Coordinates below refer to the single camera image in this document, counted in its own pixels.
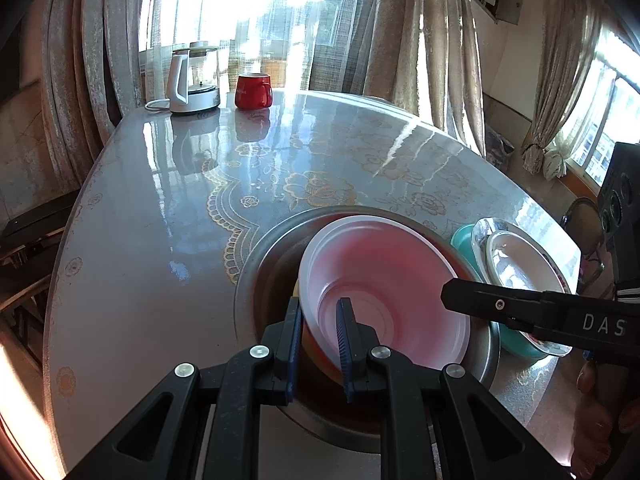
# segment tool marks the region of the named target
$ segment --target teal plate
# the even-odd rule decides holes
[[[469,265],[471,265],[478,276],[482,276],[480,267],[474,256],[474,250],[471,247],[471,233],[474,230],[475,224],[463,225],[458,229],[451,237],[451,245],[462,254]],[[507,352],[514,354],[518,357],[523,357],[529,360],[540,361],[544,359],[546,354],[541,352],[535,346],[533,346],[527,339],[517,330],[512,330],[504,325],[500,327],[500,346]]]

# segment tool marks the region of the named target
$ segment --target kettle handle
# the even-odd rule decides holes
[[[187,69],[189,54],[174,54],[169,67],[169,79],[166,83],[166,96],[169,101],[178,101],[180,104],[189,103],[187,89]]]

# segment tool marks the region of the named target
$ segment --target electric kettle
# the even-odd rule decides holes
[[[220,104],[218,48],[208,41],[193,41],[174,50],[166,83],[169,110],[194,113]]]

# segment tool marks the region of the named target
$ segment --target metal screw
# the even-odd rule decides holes
[[[263,357],[267,357],[269,355],[269,347],[265,345],[256,345],[249,350],[249,355],[251,357],[255,357],[256,359],[262,359]]]
[[[465,375],[465,369],[460,365],[449,365],[446,369],[447,375],[454,379],[459,379]]]
[[[194,373],[194,371],[196,371],[196,367],[191,363],[182,363],[181,365],[177,365],[177,367],[174,368],[174,374],[176,374],[178,377],[189,377]]]
[[[386,359],[391,355],[391,350],[386,346],[374,346],[371,349],[371,355],[376,359]]]

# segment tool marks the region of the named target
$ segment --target white plate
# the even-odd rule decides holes
[[[485,256],[493,283],[524,290],[562,292],[562,284],[549,262],[515,233],[492,233],[486,241]]]
[[[489,275],[489,270],[487,268],[486,263],[486,242],[489,236],[496,231],[509,231],[511,233],[516,233],[517,235],[524,238],[527,242],[533,245],[540,254],[548,261],[549,265],[551,265],[554,270],[558,280],[562,284],[562,292],[565,294],[572,294],[571,289],[569,288],[569,284],[567,280],[564,278],[562,271],[558,268],[553,258],[547,253],[542,246],[531,238],[526,232],[524,232],[519,227],[507,222],[506,220],[502,220],[501,218],[481,218],[474,225],[473,230],[471,231],[471,248],[474,251],[474,256],[476,257],[476,262],[478,262],[478,267],[480,268],[480,274],[482,274],[482,279],[487,283],[494,283]],[[561,345],[558,343],[553,343],[551,341],[540,341],[533,337],[531,334],[527,334],[525,332],[520,332],[535,348],[549,355],[563,357],[567,355],[571,350],[571,346]]]

